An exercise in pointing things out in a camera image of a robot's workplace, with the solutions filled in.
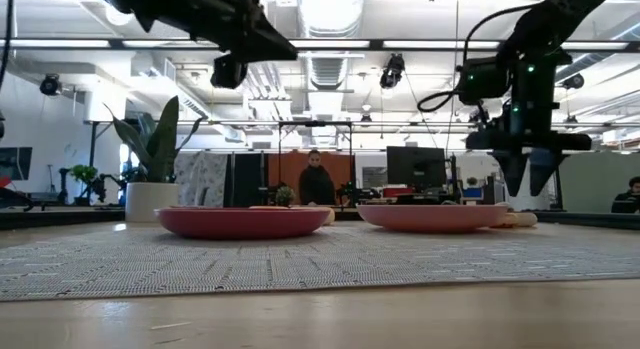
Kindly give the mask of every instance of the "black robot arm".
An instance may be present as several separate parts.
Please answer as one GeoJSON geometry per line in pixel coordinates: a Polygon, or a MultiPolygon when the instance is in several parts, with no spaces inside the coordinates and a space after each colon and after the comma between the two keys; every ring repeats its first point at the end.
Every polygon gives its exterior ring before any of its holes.
{"type": "Polygon", "coordinates": [[[298,58],[297,49],[267,20],[260,0],[104,1],[134,14],[146,32],[157,20],[189,33],[192,40],[205,39],[229,51],[214,61],[214,86],[238,87],[248,63],[298,58]]]}
{"type": "Polygon", "coordinates": [[[523,14],[498,51],[498,61],[555,50],[606,0],[544,0],[523,14]]]}
{"type": "Polygon", "coordinates": [[[506,9],[490,15],[476,25],[465,42],[464,62],[457,70],[460,80],[453,91],[437,93],[418,103],[418,110],[435,111],[458,96],[465,105],[483,112],[484,99],[501,98],[511,89],[511,98],[502,115],[488,122],[479,118],[478,131],[466,139],[467,149],[493,150],[504,173],[509,194],[517,195],[529,162],[530,192],[538,195],[565,155],[563,150],[589,150],[591,138],[586,134],[560,134],[551,130],[555,73],[559,65],[571,64],[572,58],[561,45],[580,23],[606,0],[544,0],[537,4],[506,9]],[[513,34],[498,48],[495,57],[467,59],[471,35],[484,23],[500,15],[517,11],[520,17],[513,34]],[[446,100],[425,109],[427,101],[439,96],[446,100]],[[523,154],[523,148],[532,148],[523,154]]]}

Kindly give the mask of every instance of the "man in black shirt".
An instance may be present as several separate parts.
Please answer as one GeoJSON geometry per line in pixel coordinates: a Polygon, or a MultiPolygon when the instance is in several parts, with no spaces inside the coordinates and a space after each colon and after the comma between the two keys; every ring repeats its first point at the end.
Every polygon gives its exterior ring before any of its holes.
{"type": "Polygon", "coordinates": [[[640,177],[629,180],[629,191],[618,194],[611,205],[611,212],[634,214],[640,210],[640,177]]]}
{"type": "Polygon", "coordinates": [[[300,174],[298,188],[302,205],[335,205],[336,195],[329,172],[320,165],[320,152],[309,152],[309,166],[300,174]]]}

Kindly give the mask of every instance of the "pink bowl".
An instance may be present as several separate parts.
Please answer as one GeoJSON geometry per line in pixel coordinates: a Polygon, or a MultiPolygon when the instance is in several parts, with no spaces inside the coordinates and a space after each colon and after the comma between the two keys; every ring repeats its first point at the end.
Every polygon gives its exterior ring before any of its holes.
{"type": "Polygon", "coordinates": [[[496,205],[360,205],[366,222],[415,233],[466,233],[500,222],[507,208],[496,205]]]}
{"type": "Polygon", "coordinates": [[[158,209],[156,215],[165,229],[183,237],[256,240],[311,234],[329,214],[325,210],[173,207],[158,209]]]}

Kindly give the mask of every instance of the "camera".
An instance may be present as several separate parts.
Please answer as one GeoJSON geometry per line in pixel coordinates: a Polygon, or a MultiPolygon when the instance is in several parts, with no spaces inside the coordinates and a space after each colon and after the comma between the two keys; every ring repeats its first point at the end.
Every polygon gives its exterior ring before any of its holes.
{"type": "Polygon", "coordinates": [[[382,71],[380,87],[382,89],[394,88],[398,85],[400,79],[402,79],[402,72],[404,72],[404,58],[402,58],[402,54],[391,54],[391,58],[382,71]]]}
{"type": "Polygon", "coordinates": [[[62,92],[60,76],[58,74],[47,74],[40,83],[40,93],[46,96],[57,96],[62,92]]]}
{"type": "Polygon", "coordinates": [[[235,60],[230,54],[213,61],[211,85],[217,88],[235,89],[247,76],[247,63],[235,60]]]}

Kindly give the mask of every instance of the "snake plant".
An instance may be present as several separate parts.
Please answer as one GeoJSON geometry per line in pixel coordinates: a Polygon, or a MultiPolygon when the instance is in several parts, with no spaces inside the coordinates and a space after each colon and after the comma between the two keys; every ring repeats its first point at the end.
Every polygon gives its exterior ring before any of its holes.
{"type": "Polygon", "coordinates": [[[180,149],[189,142],[204,119],[199,118],[193,123],[189,135],[176,148],[179,113],[180,102],[175,96],[165,105],[157,124],[149,113],[138,116],[139,133],[128,123],[113,117],[113,126],[118,136],[140,160],[133,181],[151,183],[170,183],[173,181],[173,164],[176,156],[180,149]]]}

